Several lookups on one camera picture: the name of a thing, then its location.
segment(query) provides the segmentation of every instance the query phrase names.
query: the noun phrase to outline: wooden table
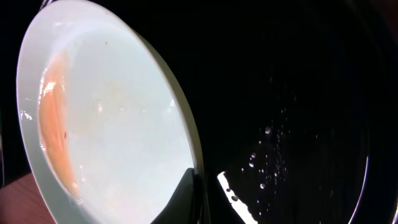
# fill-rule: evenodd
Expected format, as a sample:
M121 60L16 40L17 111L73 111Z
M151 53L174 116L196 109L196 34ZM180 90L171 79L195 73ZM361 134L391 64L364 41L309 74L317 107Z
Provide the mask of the wooden table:
M0 190L0 224L54 224L32 174Z

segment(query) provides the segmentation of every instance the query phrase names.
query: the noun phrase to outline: plate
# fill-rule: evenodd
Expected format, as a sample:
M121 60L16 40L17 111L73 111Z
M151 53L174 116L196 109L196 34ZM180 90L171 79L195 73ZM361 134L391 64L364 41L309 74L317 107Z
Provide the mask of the plate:
M60 53L68 59L66 132L79 200L40 146L40 85ZM57 223L150 223L186 169L203 176L198 131L178 81L144 38L95 3L57 1L36 15L19 54L17 105L33 175Z

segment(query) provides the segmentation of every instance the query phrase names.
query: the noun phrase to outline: sauce residue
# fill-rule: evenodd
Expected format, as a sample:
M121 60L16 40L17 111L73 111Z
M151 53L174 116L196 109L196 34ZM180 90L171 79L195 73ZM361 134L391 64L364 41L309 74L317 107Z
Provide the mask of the sauce residue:
M64 78L67 65L67 54L62 52L53 58L44 73L39 97L40 137L55 175L73 198L79 198L68 154L65 126L67 102Z

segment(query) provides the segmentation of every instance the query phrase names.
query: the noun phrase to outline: dark background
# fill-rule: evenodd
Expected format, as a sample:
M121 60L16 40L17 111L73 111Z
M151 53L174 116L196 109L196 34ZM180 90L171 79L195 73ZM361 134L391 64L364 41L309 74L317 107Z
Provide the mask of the dark background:
M278 186L284 196L274 199L277 209L263 221L347 223L369 156L368 182L354 222L391 222L398 175L397 49L391 27L370 2L272 1L251 13L154 12L150 3L95 2L146 38L180 83L201 139L213 223L241 222L216 175L226 171L242 200L260 197L258 177L245 174L242 181L234 172L247 166L252 151L270 153L276 138L266 139L259 129L274 125L275 134L285 118L284 128L292 132L280 153L291 172ZM29 172L15 77L23 35L40 3L13 1L4 7L6 183ZM259 149L261 139L267 145ZM320 184L327 192L316 191ZM247 204L250 211L261 209Z

